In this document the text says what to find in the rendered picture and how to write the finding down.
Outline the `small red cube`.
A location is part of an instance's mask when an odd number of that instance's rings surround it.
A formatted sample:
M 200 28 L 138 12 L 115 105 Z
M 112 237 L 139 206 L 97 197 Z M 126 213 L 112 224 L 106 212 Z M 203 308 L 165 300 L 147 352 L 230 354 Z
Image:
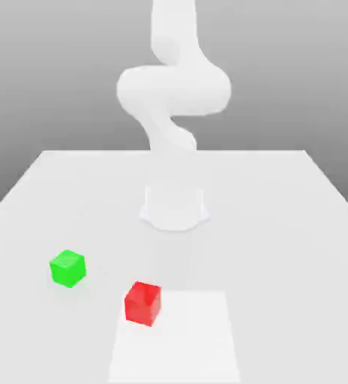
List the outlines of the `small red cube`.
M 152 327 L 161 310 L 161 287 L 136 281 L 124 298 L 125 319 Z

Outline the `small green cube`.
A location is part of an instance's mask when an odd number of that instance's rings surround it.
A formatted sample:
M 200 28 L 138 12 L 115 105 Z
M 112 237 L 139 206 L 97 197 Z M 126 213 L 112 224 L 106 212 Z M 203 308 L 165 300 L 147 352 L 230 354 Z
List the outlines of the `small green cube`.
M 72 288 L 86 276 L 85 257 L 71 250 L 63 250 L 49 261 L 52 280 Z

